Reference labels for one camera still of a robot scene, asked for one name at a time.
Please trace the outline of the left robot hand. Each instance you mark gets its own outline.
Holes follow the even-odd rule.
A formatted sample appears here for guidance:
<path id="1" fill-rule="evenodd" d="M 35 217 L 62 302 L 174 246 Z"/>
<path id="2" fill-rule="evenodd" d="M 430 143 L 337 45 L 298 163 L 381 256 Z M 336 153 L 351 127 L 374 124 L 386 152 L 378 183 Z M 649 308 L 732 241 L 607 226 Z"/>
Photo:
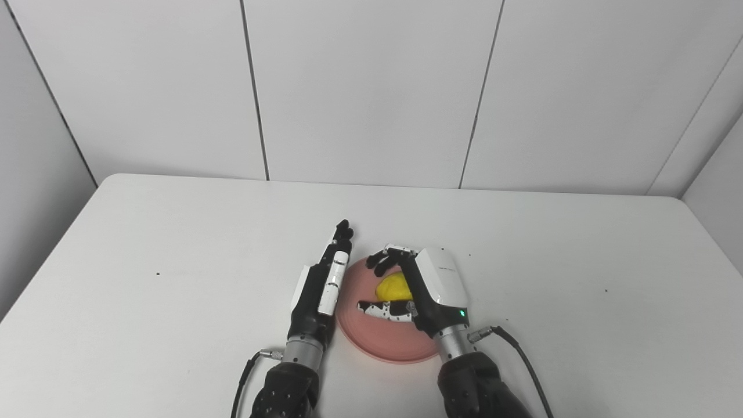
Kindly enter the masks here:
<path id="1" fill-rule="evenodd" d="M 311 265 L 307 273 L 301 275 L 300 293 L 290 315 L 290 327 L 287 338 L 305 336 L 318 341 L 323 349 L 332 339 L 335 330 L 334 315 L 318 312 L 319 302 L 326 286 L 327 275 L 331 272 L 334 256 L 338 251 L 350 255 L 351 238 L 354 230 L 347 219 L 336 225 L 336 230 L 326 246 L 321 259 Z"/>

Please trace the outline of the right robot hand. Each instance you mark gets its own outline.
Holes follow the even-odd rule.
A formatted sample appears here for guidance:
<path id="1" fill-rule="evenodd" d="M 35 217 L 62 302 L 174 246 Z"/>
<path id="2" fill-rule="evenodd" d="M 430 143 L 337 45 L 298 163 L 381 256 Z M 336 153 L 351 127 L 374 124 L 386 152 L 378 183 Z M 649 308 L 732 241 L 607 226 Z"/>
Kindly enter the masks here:
<path id="1" fill-rule="evenodd" d="M 387 321 L 410 322 L 438 344 L 467 344 L 469 298 L 448 252 L 442 248 L 415 250 L 396 244 L 366 260 L 380 278 L 398 266 L 412 295 L 409 301 L 359 301 L 363 314 Z"/>

